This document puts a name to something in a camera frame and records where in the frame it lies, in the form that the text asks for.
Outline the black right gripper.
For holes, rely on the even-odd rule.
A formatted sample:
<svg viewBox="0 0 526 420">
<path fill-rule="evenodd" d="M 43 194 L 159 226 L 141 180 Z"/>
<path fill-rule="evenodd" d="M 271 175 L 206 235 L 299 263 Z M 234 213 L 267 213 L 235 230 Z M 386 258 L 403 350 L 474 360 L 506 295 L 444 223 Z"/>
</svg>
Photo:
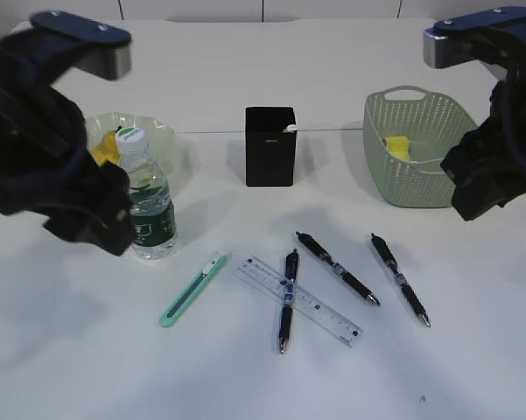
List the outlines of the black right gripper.
<svg viewBox="0 0 526 420">
<path fill-rule="evenodd" d="M 452 207 L 465 221 L 526 193 L 526 65 L 505 69 L 489 98 L 487 119 L 441 163 L 454 184 Z"/>
</svg>

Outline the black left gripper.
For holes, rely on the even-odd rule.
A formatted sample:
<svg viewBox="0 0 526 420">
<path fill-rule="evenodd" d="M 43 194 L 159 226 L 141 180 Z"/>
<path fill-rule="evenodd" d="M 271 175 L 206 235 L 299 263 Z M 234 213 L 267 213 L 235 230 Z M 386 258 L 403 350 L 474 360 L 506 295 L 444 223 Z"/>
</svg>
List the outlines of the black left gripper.
<svg viewBox="0 0 526 420">
<path fill-rule="evenodd" d="M 45 216 L 65 242 L 122 255 L 136 239 L 126 172 L 99 166 L 79 107 L 34 57 L 32 26 L 0 38 L 0 214 Z"/>
</svg>

